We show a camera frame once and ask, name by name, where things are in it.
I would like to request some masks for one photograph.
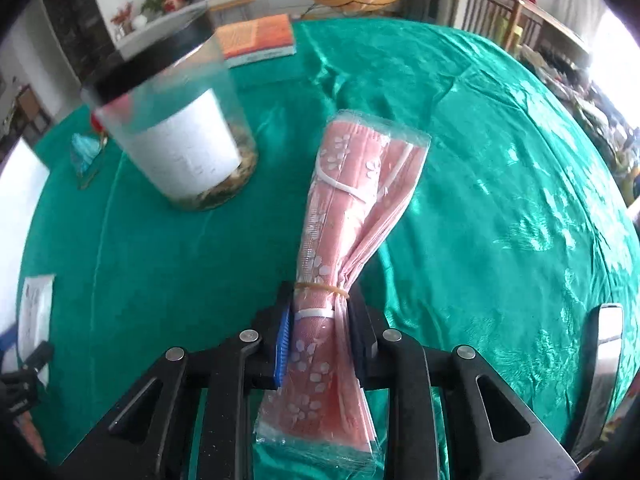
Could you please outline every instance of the black jar lid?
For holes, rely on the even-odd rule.
[[[82,92],[102,104],[110,103],[182,59],[212,35],[211,22],[204,11],[129,60],[123,61],[116,53],[87,78]]]

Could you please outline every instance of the round table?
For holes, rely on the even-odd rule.
[[[640,361],[640,247],[560,103],[493,43],[458,30],[343,19],[294,32],[294,56],[232,70],[260,159],[220,208],[173,208],[114,142],[78,190],[69,145],[88,129],[84,107],[37,145],[51,173],[21,273],[56,274],[56,354],[34,415],[53,463],[168,347],[216,345],[294,278],[314,157],[341,108],[433,137],[410,206],[362,273],[367,302],[424,345],[474,346],[558,438],[577,399],[585,315],[619,302],[621,399]],[[369,400],[384,444],[386,393]],[[327,478],[256,455],[256,478]]]

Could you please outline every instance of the orange book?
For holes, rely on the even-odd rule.
[[[216,29],[216,38],[229,67],[296,53],[286,14],[222,25]]]

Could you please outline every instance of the metal screw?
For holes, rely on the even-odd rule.
[[[184,357],[184,350],[179,346],[174,346],[173,348],[169,348],[164,354],[164,357],[169,361],[179,361]]]
[[[253,343],[258,339],[258,336],[259,334],[255,330],[242,330],[242,332],[240,333],[240,341],[243,341],[245,343]]]
[[[387,328],[382,333],[382,337],[385,338],[387,341],[391,341],[392,343],[395,343],[402,339],[402,333],[399,330],[396,330],[395,328]]]
[[[473,359],[476,357],[476,351],[471,346],[462,345],[456,350],[456,353],[463,359]]]

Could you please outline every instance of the plastic jar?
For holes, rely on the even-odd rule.
[[[254,138],[204,13],[131,59],[99,69],[81,94],[180,208],[220,205],[254,172]]]

